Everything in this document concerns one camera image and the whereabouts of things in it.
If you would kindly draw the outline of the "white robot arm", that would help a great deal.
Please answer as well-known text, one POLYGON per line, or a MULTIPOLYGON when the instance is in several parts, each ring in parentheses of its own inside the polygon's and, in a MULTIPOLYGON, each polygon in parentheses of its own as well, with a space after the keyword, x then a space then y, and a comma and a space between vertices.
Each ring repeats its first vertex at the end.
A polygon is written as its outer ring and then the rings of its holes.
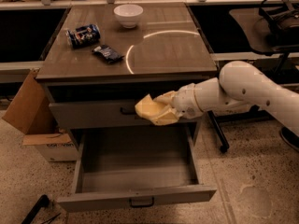
POLYGON ((299 94, 279 86, 246 62, 227 63, 217 77, 170 91, 156 97, 155 101, 160 104, 159 109, 149 120, 156 125, 251 104, 299 135, 299 94))

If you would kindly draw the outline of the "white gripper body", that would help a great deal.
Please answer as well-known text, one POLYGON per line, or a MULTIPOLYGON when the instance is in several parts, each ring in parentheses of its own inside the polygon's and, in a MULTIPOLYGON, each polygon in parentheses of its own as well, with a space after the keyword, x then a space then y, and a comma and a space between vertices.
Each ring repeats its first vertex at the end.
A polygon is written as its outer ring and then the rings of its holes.
POLYGON ((195 99, 195 84, 181 87, 172 98, 172 106, 185 119, 195 119, 203 115, 195 99))

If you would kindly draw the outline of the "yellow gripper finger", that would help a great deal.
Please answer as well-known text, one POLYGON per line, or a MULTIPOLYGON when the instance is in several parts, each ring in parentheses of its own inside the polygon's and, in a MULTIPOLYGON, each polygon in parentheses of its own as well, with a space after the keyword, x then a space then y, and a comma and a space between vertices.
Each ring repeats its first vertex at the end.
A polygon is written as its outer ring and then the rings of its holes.
POLYGON ((155 115, 151 115, 149 120, 156 126, 164 126, 177 123, 180 118, 179 112, 167 105, 155 115))
POLYGON ((154 98, 155 102, 163 103, 165 105, 172 105, 176 96, 175 91, 169 91, 154 98))

